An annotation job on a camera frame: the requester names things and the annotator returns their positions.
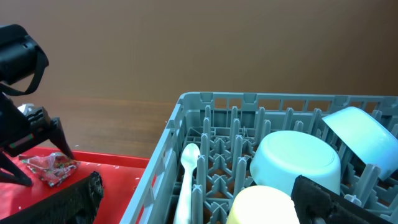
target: candy wrapper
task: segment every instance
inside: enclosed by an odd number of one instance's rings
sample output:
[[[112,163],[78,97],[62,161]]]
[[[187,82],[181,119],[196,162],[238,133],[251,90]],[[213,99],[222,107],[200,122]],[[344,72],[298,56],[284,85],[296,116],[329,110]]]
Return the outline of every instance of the candy wrapper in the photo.
[[[71,176],[80,162],[70,159],[61,152],[51,153],[49,156],[19,156],[19,159],[42,181],[50,187],[60,185]]]

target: white plastic spoon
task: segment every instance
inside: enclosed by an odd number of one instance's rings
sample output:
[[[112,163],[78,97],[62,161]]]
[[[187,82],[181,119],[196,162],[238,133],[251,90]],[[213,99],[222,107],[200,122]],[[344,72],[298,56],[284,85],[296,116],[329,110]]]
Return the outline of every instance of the white plastic spoon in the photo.
[[[200,156],[200,150],[194,143],[188,144],[182,151],[181,164],[185,173],[173,224],[191,224],[192,172],[198,166],[198,156]]]

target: black plastic object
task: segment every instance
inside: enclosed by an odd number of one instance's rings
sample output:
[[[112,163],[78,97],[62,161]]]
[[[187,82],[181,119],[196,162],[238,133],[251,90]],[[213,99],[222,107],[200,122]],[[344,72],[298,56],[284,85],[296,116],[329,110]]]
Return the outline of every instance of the black plastic object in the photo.
[[[32,180],[21,171],[12,161],[3,153],[0,152],[0,168],[7,170],[3,172],[0,170],[0,182],[21,184],[31,186]]]
[[[33,206],[0,220],[0,224],[89,224],[97,215],[104,188],[98,172]]]
[[[40,60],[38,53],[44,55]],[[23,27],[16,24],[0,27],[0,81],[12,85],[37,70],[38,63],[43,71],[49,65],[43,50]]]
[[[302,175],[294,182],[292,200],[300,224],[390,223]]]
[[[29,128],[29,122],[24,114],[2,93],[0,93],[0,113],[0,143]]]
[[[31,186],[32,181],[17,166],[15,166],[1,151],[6,152],[12,157],[31,149],[32,147],[50,140],[66,156],[73,159],[73,153],[69,148],[65,134],[63,132],[60,118],[51,119],[47,111],[41,107],[33,109],[24,116],[29,122],[27,128],[9,136],[7,140],[0,142],[0,167],[10,172],[0,170],[0,182],[21,184]]]

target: pale yellow container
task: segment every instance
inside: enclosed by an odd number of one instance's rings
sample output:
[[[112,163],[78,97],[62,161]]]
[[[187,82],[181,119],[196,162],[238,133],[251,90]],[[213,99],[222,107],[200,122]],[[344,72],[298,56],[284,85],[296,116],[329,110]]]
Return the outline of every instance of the pale yellow container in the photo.
[[[299,224],[289,195],[267,186],[252,186],[236,196],[227,224]]]

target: table surface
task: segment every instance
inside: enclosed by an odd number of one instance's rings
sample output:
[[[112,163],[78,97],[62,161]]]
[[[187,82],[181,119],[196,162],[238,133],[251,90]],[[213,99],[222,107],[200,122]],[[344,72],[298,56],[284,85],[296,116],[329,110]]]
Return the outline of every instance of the table surface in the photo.
[[[60,117],[70,148],[151,157],[175,103],[100,98],[39,97],[12,99],[16,106],[44,106]],[[53,146],[49,141],[42,146]]]

